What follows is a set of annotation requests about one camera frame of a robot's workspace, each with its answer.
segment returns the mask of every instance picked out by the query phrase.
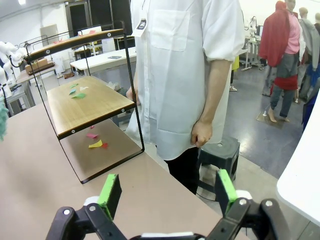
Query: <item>screw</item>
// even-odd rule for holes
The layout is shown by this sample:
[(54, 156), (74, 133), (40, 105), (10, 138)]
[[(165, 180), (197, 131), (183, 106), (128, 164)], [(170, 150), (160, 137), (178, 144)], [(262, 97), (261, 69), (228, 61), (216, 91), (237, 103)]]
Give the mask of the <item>screw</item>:
[(271, 207), (273, 205), (273, 203), (272, 203), (272, 201), (268, 200), (268, 201), (265, 202), (265, 205), (267, 207)]
[(242, 205), (246, 205), (247, 204), (247, 200), (241, 199), (239, 203), (240, 203), (241, 206)]

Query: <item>red jacket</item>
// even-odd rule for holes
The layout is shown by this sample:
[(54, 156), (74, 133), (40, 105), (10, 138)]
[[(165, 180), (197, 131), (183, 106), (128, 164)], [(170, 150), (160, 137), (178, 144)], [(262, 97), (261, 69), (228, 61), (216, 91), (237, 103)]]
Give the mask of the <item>red jacket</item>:
[(263, 25), (259, 56), (268, 61), (268, 65), (276, 67), (288, 46), (290, 22), (286, 3), (278, 1), (275, 13), (269, 16)]

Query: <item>pink shirt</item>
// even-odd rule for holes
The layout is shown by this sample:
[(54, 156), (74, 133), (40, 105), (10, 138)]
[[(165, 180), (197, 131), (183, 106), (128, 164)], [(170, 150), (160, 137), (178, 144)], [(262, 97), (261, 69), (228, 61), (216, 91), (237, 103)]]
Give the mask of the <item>pink shirt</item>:
[(289, 22), (290, 22), (290, 34), (289, 41), (286, 50), (284, 51), (286, 54), (296, 54), (300, 50), (300, 24), (296, 16), (289, 12)]

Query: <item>cardboard box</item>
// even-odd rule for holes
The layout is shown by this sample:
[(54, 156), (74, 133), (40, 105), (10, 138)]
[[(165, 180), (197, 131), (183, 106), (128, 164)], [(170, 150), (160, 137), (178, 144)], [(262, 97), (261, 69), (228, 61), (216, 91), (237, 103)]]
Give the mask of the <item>cardboard box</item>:
[[(43, 58), (41, 60), (37, 60), (36, 62), (34, 62), (32, 64), (32, 68), (34, 71), (37, 71), (38, 69), (40, 69), (41, 67), (45, 66), (48, 64), (48, 60), (46, 58)], [(25, 70), (27, 73), (30, 73), (32, 71), (31, 66), (30, 65), (26, 65), (25, 66)]]

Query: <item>shirt pocket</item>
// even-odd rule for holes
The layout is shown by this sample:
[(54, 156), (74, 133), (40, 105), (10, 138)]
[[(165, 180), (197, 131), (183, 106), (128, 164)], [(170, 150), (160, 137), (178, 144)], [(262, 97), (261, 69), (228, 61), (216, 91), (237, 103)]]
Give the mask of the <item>shirt pocket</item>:
[(190, 12), (155, 10), (150, 29), (153, 47), (183, 52), (187, 46)]

